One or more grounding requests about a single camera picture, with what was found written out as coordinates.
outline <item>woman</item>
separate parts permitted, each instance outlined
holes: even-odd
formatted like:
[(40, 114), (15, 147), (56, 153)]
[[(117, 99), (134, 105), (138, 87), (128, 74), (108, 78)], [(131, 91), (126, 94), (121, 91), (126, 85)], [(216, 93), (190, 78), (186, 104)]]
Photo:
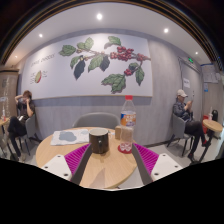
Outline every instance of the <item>woman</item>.
[(193, 120), (193, 111), (191, 110), (193, 101), (188, 101), (187, 104), (185, 104), (185, 97), (187, 97), (187, 94), (182, 89), (179, 89), (177, 91), (177, 101), (173, 105), (173, 113), (186, 122), (184, 132), (195, 137), (192, 149), (188, 155), (188, 158), (191, 161), (195, 161), (194, 152), (197, 149), (200, 138), (202, 141), (202, 147), (208, 146), (209, 142), (205, 139), (201, 122)]
[(21, 117), (18, 119), (15, 116), (10, 118), (8, 130), (4, 136), (4, 144), (6, 145), (8, 139), (10, 138), (12, 145), (16, 151), (16, 154), (19, 158), (19, 162), (23, 162), (26, 159), (24, 153), (21, 153), (15, 138), (18, 136), (23, 136), (26, 134), (26, 120), (31, 117), (35, 112), (34, 104), (31, 102), (32, 93), (28, 90), (24, 91), (23, 95), (19, 95), (15, 97), (17, 108), (20, 110)]

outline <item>recessed light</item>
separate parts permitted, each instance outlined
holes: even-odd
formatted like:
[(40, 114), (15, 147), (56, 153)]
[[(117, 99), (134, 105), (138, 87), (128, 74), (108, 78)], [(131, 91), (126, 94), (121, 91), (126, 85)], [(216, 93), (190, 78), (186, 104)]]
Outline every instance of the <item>recessed light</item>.
[(100, 14), (100, 13), (98, 13), (96, 17), (98, 20), (101, 20), (103, 18), (102, 14)]

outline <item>hair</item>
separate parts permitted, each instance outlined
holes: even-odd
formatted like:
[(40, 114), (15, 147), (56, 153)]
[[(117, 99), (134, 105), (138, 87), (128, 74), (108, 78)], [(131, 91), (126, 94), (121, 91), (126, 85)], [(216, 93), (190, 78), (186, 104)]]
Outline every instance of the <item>hair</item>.
[(23, 93), (23, 96), (27, 96), (30, 99), (32, 99), (32, 93), (29, 90), (25, 90), (24, 93)]

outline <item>napkin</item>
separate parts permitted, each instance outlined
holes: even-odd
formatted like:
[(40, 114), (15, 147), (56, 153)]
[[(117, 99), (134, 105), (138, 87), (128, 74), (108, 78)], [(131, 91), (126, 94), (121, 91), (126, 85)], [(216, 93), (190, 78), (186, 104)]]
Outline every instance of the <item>napkin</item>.
[(51, 145), (72, 145), (88, 142), (88, 129), (55, 131), (51, 139)]

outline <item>green leaf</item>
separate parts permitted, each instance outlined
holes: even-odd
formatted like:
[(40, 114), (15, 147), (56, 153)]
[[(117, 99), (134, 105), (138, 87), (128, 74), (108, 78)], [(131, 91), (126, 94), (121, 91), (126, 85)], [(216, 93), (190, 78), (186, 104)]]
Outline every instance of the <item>green leaf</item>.
[(90, 65), (88, 67), (88, 72), (90, 72), (91, 70), (97, 68), (100, 66), (100, 64), (103, 61), (103, 55), (99, 54), (98, 56), (96, 56), (95, 58), (93, 58), (90, 62)]
[(104, 49), (107, 49), (108, 47), (111, 47), (112, 45), (113, 45), (112, 43), (108, 42), (104, 45)]
[(136, 62), (135, 62), (135, 63), (131, 63), (131, 64), (129, 65), (129, 69), (133, 71), (133, 70), (135, 70), (138, 66), (139, 66), (139, 64), (136, 63)]
[(81, 56), (77, 56), (77, 57), (72, 58), (71, 63), (70, 63), (70, 66), (71, 66), (72, 69), (73, 69), (74, 65), (78, 62), (80, 57)]
[(76, 48), (71, 45), (64, 45), (62, 51), (59, 52), (62, 56), (70, 56), (76, 51)]
[(120, 92), (125, 88), (126, 79), (124, 75), (117, 75), (117, 77), (114, 79), (114, 83), (112, 85), (111, 92)]
[(109, 75), (107, 78), (105, 78), (105, 79), (102, 81), (102, 84), (103, 84), (103, 85), (108, 85), (108, 84), (113, 85), (114, 80), (115, 80), (116, 78), (117, 78), (117, 75), (115, 75), (115, 74), (111, 74), (111, 75)]
[(112, 85), (111, 92), (121, 92), (126, 87), (126, 79), (121, 74), (111, 74), (102, 81), (103, 85)]
[(92, 48), (93, 44), (94, 44), (93, 39), (89, 37), (85, 42), (85, 48), (87, 50), (90, 50)]
[(85, 66), (86, 66), (86, 63), (85, 63), (85, 61), (83, 59), (80, 60), (79, 63), (75, 66), (74, 75), (75, 75), (76, 80), (84, 72)]
[(108, 39), (112, 44), (121, 45), (121, 41), (118, 37), (109, 36)]
[(103, 61), (100, 64), (100, 69), (102, 71), (105, 71), (109, 67), (109, 64), (110, 64), (110, 61), (108, 59), (108, 56), (106, 55), (106, 56), (103, 57)]
[(145, 76), (145, 73), (141, 67), (139, 67), (139, 69), (136, 71), (135, 76), (136, 76), (136, 82), (140, 86)]
[(82, 43), (82, 42), (80, 42), (80, 43), (77, 44), (77, 47), (78, 47), (79, 49), (85, 49), (85, 44)]

